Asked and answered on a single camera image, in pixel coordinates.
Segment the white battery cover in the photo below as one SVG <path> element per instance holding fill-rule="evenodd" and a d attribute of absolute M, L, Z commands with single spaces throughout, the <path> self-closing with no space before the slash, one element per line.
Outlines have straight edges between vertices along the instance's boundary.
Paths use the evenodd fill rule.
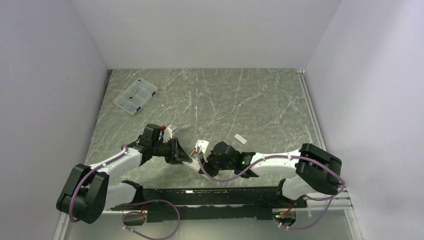
<path fill-rule="evenodd" d="M 243 145 L 247 143 L 247 140 L 238 133 L 234 135 L 234 138 L 237 139 Z"/>

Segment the white remote control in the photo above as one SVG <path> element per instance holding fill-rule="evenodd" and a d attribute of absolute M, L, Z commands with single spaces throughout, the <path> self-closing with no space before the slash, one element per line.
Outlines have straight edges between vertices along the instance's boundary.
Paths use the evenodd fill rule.
<path fill-rule="evenodd" d="M 193 157 L 190 157 L 190 161 L 184 161 L 183 164 L 187 167 L 189 167 L 191 170 L 193 170 L 196 174 L 202 176 L 205 179 L 209 179 L 201 170 L 201 167 L 199 165 L 199 162 L 194 159 Z"/>

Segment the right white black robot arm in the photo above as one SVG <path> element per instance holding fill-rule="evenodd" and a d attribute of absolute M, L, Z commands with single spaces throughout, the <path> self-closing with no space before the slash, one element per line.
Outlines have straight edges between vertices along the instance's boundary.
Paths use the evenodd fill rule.
<path fill-rule="evenodd" d="M 215 182 L 281 175 L 275 200 L 282 208 L 310 193 L 324 194 L 320 200 L 329 200 L 346 186 L 341 178 L 342 161 L 311 143 L 304 143 L 299 150 L 291 152 L 265 154 L 240 152 L 222 141 L 206 158 L 202 157 L 201 144 L 195 146 L 194 152 L 199 174 Z"/>

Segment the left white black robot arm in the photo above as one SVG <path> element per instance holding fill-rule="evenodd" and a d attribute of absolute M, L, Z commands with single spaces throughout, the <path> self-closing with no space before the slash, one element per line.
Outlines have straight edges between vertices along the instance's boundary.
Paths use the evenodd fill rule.
<path fill-rule="evenodd" d="M 163 157 L 171 165 L 192 162 L 171 126 L 149 123 L 135 141 L 123 144 L 119 153 L 91 165 L 75 165 L 56 201 L 56 209 L 68 214 L 73 223 L 87 224 L 95 222 L 104 210 L 117 206 L 139 209 L 145 201 L 143 186 L 131 180 L 113 182 L 153 157 Z"/>

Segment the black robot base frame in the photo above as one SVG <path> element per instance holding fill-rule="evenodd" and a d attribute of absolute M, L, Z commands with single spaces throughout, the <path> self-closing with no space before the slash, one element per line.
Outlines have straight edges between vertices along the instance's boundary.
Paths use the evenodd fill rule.
<path fill-rule="evenodd" d="M 276 186 L 230 187 L 230 188 L 145 188 L 143 195 L 137 197 L 129 206 L 120 204 L 114 211 L 141 210 L 148 201 L 146 220 L 158 223 L 176 220 L 177 215 L 168 202 L 174 204 L 180 213 L 181 220 L 212 220 L 255 218 L 272 220 L 278 211 L 293 207 L 307 207 L 306 198 L 286 199 L 280 195 Z"/>

